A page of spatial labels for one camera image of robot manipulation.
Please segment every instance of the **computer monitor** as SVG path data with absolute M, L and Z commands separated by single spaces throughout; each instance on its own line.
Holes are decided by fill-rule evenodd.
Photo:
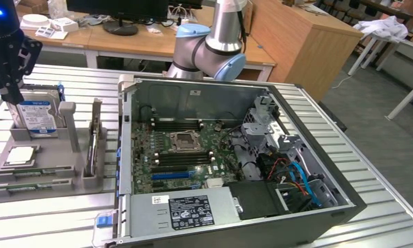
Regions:
M 90 14 L 106 14 L 119 21 L 104 23 L 104 29 L 116 35 L 134 35 L 138 27 L 128 20 L 166 21 L 170 0 L 67 0 L 68 10 Z
M 191 8 L 191 9 L 202 9 L 202 1 L 203 0 L 170 0 L 172 6 L 182 6 L 184 8 Z

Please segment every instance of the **metal slatted table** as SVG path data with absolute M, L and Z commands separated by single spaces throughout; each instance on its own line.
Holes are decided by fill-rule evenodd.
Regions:
M 110 130 L 104 192 L 0 204 L 0 247 L 92 247 L 94 218 L 114 208 L 118 148 L 118 78 L 126 71 L 38 65 L 26 83 L 59 82 L 75 101 L 76 126 L 88 127 L 94 98 L 103 99 L 103 125 Z M 368 204 L 350 223 L 332 228 L 312 247 L 413 248 L 413 209 L 355 147 L 316 102 L 294 85 L 276 84 L 299 117 Z M 292 125 L 282 117 L 291 133 Z M 0 100 L 0 153 L 12 118 Z

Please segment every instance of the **wooden cabinet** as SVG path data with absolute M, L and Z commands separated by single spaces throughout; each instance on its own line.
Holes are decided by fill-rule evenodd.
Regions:
M 331 15 L 280 0 L 252 0 L 252 37 L 278 66 L 270 82 L 300 84 L 322 100 L 363 33 Z

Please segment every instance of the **hard drive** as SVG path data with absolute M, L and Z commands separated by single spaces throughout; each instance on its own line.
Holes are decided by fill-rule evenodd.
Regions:
M 63 85 L 26 84 L 20 89 L 24 101 L 16 106 L 8 103 L 15 128 L 28 129 L 31 137 L 58 137 L 58 128 L 66 128 L 66 120 L 59 114 L 64 101 Z

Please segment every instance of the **motherboard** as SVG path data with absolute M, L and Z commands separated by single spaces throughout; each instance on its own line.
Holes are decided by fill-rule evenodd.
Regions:
M 216 121 L 134 123 L 135 194 L 222 187 L 238 181 L 234 148 Z

